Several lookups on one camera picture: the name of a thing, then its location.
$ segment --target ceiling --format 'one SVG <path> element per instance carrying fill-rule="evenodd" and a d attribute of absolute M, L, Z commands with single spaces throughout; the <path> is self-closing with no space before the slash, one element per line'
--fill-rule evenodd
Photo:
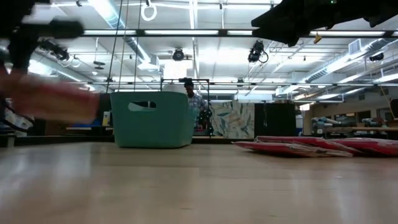
<path fill-rule="evenodd" d="M 152 0 L 156 6 L 157 15 L 151 21 L 145 21 L 140 15 L 140 1 L 115 1 L 117 10 L 121 7 L 121 18 L 129 29 L 252 29 L 251 20 L 269 10 L 271 1 L 248 0 L 223 0 L 224 9 L 220 10 L 220 0 L 198 0 L 195 17 L 190 16 L 190 0 Z M 54 0 L 52 6 L 37 6 L 35 13 L 26 18 L 27 21 L 50 21 L 55 16 L 78 17 L 86 29 L 110 29 L 107 22 L 101 17 L 88 1 L 81 1 L 82 7 L 78 7 L 75 1 Z M 146 9 L 147 17 L 151 16 L 153 9 Z M 376 30 L 396 30 L 398 17 L 375 27 Z M 371 30 L 369 24 L 359 19 L 334 26 L 336 30 Z M 192 60 L 184 60 L 182 63 L 187 68 L 187 77 L 209 78 L 214 82 L 236 82 L 238 78 L 244 78 L 245 82 L 298 82 L 309 71 L 324 65 L 348 49 L 348 44 L 355 39 L 322 39 L 314 44 L 314 39 L 300 39 L 294 47 L 264 40 L 269 54 L 269 61 L 253 68 L 248 63 L 249 49 L 257 38 L 250 37 L 197 37 L 194 41 L 191 37 L 139 37 L 138 44 L 147 54 L 157 55 L 161 66 L 172 63 L 171 54 L 176 48 L 183 49 L 186 55 L 193 55 L 193 46 L 196 45 L 196 57 L 198 72 L 195 74 Z M 162 70 L 142 70 L 136 67 L 135 53 L 122 38 L 81 37 L 75 40 L 62 40 L 59 44 L 68 48 L 71 55 L 79 58 L 72 63 L 63 62 L 62 65 L 72 72 L 82 75 L 87 80 L 104 81 L 110 77 L 114 81 L 132 82 L 134 74 L 137 82 L 159 82 Z M 389 45 L 384 50 L 386 60 L 392 60 L 396 55 L 396 44 Z M 104 70 L 96 70 L 93 61 L 104 62 Z M 381 62 L 367 63 L 366 68 L 379 65 Z M 324 83 L 336 83 L 339 80 L 355 75 L 365 70 L 364 60 L 358 60 L 347 64 L 335 71 Z M 138 90 L 156 90 L 160 85 L 136 85 Z M 121 85 L 120 88 L 131 89 L 131 85 Z M 231 90 L 237 86 L 213 86 L 214 89 Z M 262 93 L 260 90 L 270 90 L 272 93 L 278 86 L 259 86 L 252 94 Z M 315 91 L 316 88 L 298 88 L 293 93 Z"/>

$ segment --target ceiling duct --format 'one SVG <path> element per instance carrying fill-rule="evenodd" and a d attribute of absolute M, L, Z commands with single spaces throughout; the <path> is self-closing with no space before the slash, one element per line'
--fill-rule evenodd
<path fill-rule="evenodd" d="M 120 18 L 113 0 L 88 0 L 88 2 L 94 7 L 98 14 L 106 21 L 106 23 L 108 23 L 111 28 L 117 30 L 127 29 L 126 23 L 122 18 Z M 151 62 L 153 63 L 153 61 L 156 61 L 144 51 L 144 49 L 133 37 L 122 37 L 122 39 L 132 49 L 132 51 L 136 53 L 136 57 L 138 57 L 138 60 L 141 63 L 149 65 Z M 139 68 L 153 70 L 155 67 L 159 67 L 159 65 L 144 66 Z"/>
<path fill-rule="evenodd" d="M 348 50 L 339 54 L 338 56 L 325 62 L 323 65 L 309 71 L 306 76 L 298 81 L 298 83 L 311 83 L 312 81 L 324 77 L 325 75 L 331 74 L 351 63 L 354 60 L 361 57 L 374 54 L 375 51 L 382 49 L 383 47 L 395 42 L 397 39 L 357 39 L 350 43 Z M 298 86 L 285 86 L 283 88 L 278 88 L 276 91 L 277 95 L 283 95 L 296 90 Z"/>

